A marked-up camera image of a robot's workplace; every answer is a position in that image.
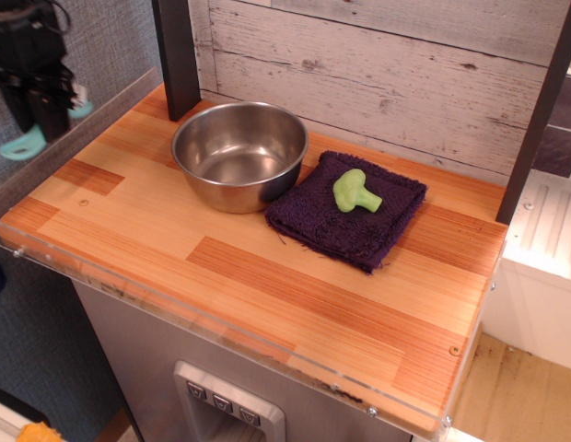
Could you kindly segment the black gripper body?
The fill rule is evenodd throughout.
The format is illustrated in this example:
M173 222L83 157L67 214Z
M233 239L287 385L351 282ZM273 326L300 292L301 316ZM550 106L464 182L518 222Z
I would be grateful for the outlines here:
M62 63L68 30L70 22L62 26L55 17L0 17L0 87L72 107L74 75Z

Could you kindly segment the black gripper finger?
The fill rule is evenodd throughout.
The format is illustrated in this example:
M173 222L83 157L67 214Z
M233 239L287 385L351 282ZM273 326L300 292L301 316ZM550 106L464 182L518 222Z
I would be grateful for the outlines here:
M69 130L68 109L58 104L54 98L38 90L31 90L29 105L34 121L40 126L47 142L57 140Z
M2 87L1 93L19 129L27 133L35 124L27 92L19 87Z

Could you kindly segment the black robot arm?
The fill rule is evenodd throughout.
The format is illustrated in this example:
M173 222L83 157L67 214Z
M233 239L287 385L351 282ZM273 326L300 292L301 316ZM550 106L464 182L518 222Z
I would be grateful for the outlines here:
M68 132L74 74L63 63L71 18L57 1L0 1L0 91L23 132Z

